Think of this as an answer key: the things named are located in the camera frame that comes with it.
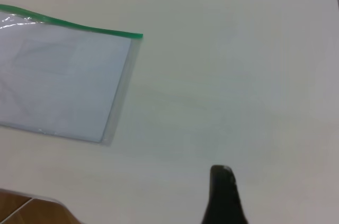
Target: white tabletop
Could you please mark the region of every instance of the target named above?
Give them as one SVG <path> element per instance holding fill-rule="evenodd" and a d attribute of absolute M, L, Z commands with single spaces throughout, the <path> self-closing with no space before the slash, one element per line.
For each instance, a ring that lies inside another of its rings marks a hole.
<path fill-rule="evenodd" d="M 233 168 L 251 223 L 335 223 L 337 0 L 0 0 L 144 34 L 111 146 L 0 128 L 0 187 L 91 224 L 202 220 Z"/>

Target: green zipper seal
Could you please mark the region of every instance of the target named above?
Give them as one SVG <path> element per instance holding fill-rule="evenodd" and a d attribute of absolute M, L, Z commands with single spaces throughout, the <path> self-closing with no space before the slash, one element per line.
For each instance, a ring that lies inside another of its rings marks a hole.
<path fill-rule="evenodd" d="M 121 31 L 115 31 L 115 30 L 94 28 L 94 27 L 84 26 L 81 24 L 75 24 L 75 23 L 71 23 L 65 20 L 55 19 L 50 16 L 45 16 L 39 13 L 35 13 L 32 11 L 28 11 L 23 8 L 11 6 L 11 5 L 0 4 L 0 11 L 12 13 L 19 17 L 30 17 L 31 19 L 37 22 L 43 22 L 43 23 L 63 26 L 63 27 L 72 28 L 76 30 L 97 32 L 97 33 L 121 36 L 121 37 L 131 38 L 131 39 L 141 39 L 143 36 L 142 33 L 121 32 Z"/>

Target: plastic zipper bag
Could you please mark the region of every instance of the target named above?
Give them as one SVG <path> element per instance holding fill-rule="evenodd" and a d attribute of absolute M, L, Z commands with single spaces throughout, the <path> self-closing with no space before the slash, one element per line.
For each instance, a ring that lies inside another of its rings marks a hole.
<path fill-rule="evenodd" d="M 0 124 L 108 143 L 140 38 L 0 5 Z"/>

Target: brown tile floor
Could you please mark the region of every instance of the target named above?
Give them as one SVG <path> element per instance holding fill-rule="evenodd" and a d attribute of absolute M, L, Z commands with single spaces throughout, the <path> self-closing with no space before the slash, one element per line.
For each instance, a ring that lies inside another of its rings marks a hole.
<path fill-rule="evenodd" d="M 29 197 L 0 192 L 0 222 L 30 200 Z M 3 224 L 81 224 L 62 205 L 33 199 L 12 214 Z"/>

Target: wooden floor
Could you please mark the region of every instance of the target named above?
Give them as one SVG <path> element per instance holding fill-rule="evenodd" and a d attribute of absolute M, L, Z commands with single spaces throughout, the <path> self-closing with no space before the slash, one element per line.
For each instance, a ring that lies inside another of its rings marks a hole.
<path fill-rule="evenodd" d="M 58 203 L 0 192 L 0 224 L 81 224 Z"/>

